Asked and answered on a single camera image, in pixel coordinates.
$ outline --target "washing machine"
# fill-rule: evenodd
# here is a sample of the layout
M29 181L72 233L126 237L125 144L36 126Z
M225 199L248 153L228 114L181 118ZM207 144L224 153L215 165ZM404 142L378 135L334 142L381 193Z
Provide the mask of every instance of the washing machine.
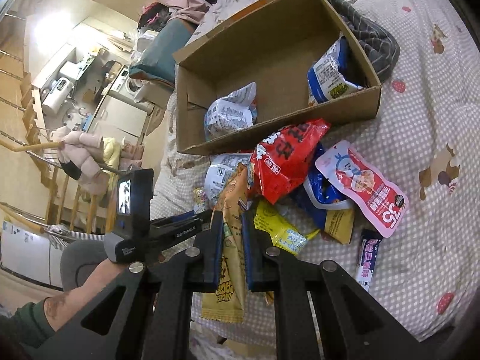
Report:
M150 114L153 111L152 104L136 103L134 100L135 93L140 90L141 87L142 82L137 79L131 79L128 76L128 68L123 67L110 88L109 95Z

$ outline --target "pink snack package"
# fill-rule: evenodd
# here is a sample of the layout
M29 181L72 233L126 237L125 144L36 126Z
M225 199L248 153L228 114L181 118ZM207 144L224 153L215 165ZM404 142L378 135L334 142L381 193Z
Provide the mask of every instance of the pink snack package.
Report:
M360 207L384 237L390 237L407 211L409 200L400 188L341 140L315 161L317 169Z

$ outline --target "human hand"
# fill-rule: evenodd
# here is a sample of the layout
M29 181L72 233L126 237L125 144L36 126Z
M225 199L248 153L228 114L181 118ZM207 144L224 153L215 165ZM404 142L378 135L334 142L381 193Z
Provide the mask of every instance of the human hand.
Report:
M114 264L105 259L95 268L83 286L45 299L43 310L52 329L57 331L65 325L126 267L127 265Z

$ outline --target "polka dot bedsheet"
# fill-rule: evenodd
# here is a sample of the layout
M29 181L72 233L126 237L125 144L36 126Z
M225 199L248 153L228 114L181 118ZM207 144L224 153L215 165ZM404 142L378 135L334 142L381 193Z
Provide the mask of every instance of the polka dot bedsheet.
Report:
M218 0L192 40L254 1ZM479 283L480 54L448 0L347 1L396 38L400 57L382 85L376 119L332 128L322 142L329 147L347 139L407 193L409 211L379 247L370 293L423 340L461 317ZM192 190L203 185L209 166L207 157L177 153L176 102L174 92L152 218L191 210ZM286 217L301 230L314 228L293 206ZM351 244L319 235L299 258L332 259L354 275L364 221L357 212ZM241 324L207 321L200 310L195 294L196 322L238 342L275 346L274 309L261 294L247 295Z

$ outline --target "open cardboard box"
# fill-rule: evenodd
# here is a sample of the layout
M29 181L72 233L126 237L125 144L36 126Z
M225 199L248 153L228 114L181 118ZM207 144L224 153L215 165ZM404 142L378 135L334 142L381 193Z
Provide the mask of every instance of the open cardboard box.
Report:
M308 107L307 71L342 32L360 72L357 93ZM327 0L259 0L174 54L177 150L252 150L282 126L322 117L332 125L375 118L381 85L367 56ZM206 142L203 116L217 98L257 83L257 123Z

